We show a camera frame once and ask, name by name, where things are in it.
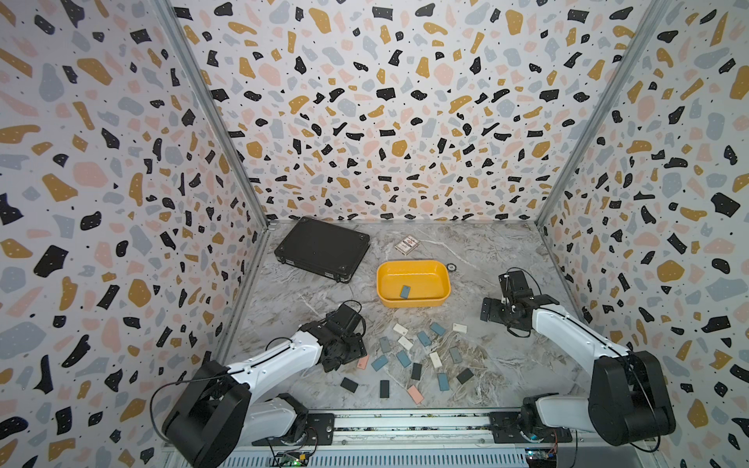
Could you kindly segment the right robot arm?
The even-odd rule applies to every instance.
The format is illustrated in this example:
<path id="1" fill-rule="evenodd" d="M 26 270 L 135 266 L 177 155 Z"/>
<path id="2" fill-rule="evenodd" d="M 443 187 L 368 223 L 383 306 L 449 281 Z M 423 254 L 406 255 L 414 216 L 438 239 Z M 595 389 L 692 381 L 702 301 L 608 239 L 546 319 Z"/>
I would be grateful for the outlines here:
<path id="1" fill-rule="evenodd" d="M 648 351 L 632 351 L 581 322 L 556 298 L 544 294 L 522 268 L 499 275 L 502 297 L 484 298 L 481 318 L 520 339 L 534 333 L 559 346 L 590 376 L 585 397 L 527 397 L 516 427 L 542 442 L 558 429 L 596 433 L 614 447 L 672 434 L 676 429 L 661 364 Z"/>

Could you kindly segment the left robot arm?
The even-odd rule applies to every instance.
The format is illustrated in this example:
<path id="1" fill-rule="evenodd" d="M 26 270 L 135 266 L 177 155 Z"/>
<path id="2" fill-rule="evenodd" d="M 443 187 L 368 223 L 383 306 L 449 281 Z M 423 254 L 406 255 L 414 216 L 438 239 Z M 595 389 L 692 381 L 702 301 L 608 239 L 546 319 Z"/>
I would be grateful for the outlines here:
<path id="1" fill-rule="evenodd" d="M 333 372 L 366 354 L 367 323 L 357 301 L 343 302 L 291 337 L 273 339 L 244 361 L 204 364 L 191 379 L 160 430 L 192 467 L 218 467 L 241 440 L 288 446 L 316 442 L 309 411 L 288 393 L 269 398 L 282 382 L 317 366 Z"/>

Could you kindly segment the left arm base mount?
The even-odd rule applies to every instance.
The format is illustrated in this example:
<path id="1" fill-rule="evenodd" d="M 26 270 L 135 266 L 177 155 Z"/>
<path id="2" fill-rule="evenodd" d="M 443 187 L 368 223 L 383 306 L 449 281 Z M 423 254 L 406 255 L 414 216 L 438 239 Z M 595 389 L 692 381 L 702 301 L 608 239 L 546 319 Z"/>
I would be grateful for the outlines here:
<path id="1" fill-rule="evenodd" d="M 285 450 L 301 447 L 327 447 L 333 444 L 335 415 L 333 413 L 309 413 L 298 417 L 286 434 L 278 437 L 257 439 L 253 447 L 271 446 Z"/>

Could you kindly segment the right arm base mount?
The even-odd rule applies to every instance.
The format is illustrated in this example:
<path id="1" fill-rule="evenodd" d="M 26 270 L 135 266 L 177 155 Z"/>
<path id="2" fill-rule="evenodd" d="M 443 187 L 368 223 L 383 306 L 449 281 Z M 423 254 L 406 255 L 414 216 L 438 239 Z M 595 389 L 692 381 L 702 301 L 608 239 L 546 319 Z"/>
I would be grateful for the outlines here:
<path id="1" fill-rule="evenodd" d="M 569 429 L 545 426 L 524 409 L 493 411 L 489 413 L 489 421 L 489 429 L 496 444 L 573 442 L 573 433 Z"/>

